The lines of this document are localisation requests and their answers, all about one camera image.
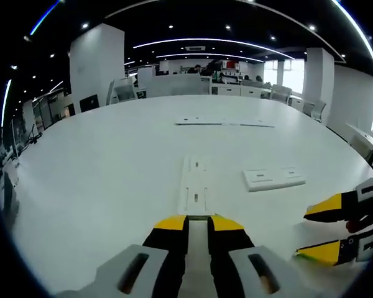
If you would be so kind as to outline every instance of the black ceiling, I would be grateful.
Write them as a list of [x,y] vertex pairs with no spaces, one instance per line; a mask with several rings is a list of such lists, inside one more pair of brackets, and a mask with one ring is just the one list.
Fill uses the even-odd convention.
[[[291,48],[288,55],[304,58],[307,47],[323,47],[340,57],[318,37],[294,22],[237,0],[161,0],[120,12],[108,19],[105,16],[140,2],[139,0],[66,0],[60,2],[30,36],[30,31],[55,0],[10,1],[2,10],[3,29],[0,33],[0,60],[3,62],[3,80],[12,79],[6,113],[13,114],[19,101],[26,101],[50,91],[57,83],[70,90],[68,49],[72,40],[84,31],[102,22],[126,33],[126,61],[134,65],[157,62],[156,55],[183,53],[180,47],[205,45],[210,52],[249,56],[265,59],[264,51],[231,43],[175,42],[133,49],[133,46],[171,38],[222,38],[256,43],[274,49]],[[276,9],[302,24],[314,24],[316,33],[323,37],[337,52],[346,55],[346,66],[373,75],[373,62],[364,44],[350,23],[331,0],[257,0],[259,4]],[[360,23],[373,44],[373,6],[363,2],[343,1],[342,5]],[[30,42],[24,40],[29,36]],[[268,59],[281,59],[276,54]],[[5,87],[1,88],[0,102]]]

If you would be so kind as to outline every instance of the white tabletop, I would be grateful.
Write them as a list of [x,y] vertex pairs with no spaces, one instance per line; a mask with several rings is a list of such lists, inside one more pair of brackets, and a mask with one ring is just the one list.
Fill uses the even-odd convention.
[[[264,119],[275,128],[174,125],[183,115]],[[312,287],[342,291],[360,266],[292,258],[347,235],[344,224],[303,220],[309,205],[349,191],[373,170],[346,142],[284,104],[234,96],[139,99],[64,119],[20,157],[14,238],[50,292],[79,289],[96,268],[177,213],[185,155],[211,157],[215,212],[245,226]],[[249,193],[242,170],[294,165],[306,184]]]

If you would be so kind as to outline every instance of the person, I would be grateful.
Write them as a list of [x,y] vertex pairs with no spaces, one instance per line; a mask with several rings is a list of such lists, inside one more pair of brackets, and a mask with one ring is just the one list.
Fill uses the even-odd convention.
[[201,66],[199,64],[196,64],[195,67],[191,67],[188,70],[188,73],[199,73]]

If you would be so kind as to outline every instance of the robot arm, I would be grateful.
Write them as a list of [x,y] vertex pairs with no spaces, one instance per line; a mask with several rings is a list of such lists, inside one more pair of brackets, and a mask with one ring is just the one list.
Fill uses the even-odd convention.
[[[373,178],[361,183],[354,191],[335,194],[308,208],[305,219],[315,222],[348,221],[347,229],[358,232],[373,224]],[[347,239],[303,247],[297,250],[309,258],[334,266],[356,261],[367,261],[373,254],[373,229]]]

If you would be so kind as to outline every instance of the white bracket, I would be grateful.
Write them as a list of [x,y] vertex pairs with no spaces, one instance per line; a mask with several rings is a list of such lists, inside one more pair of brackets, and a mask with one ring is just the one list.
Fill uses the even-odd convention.
[[243,171],[249,191],[267,191],[305,184],[305,177],[294,166],[257,168]]
[[178,214],[211,215],[211,177],[208,158],[187,155],[184,158]]
[[240,125],[275,127],[273,124],[259,119],[232,119],[220,116],[188,116],[180,117],[175,121],[178,125]]

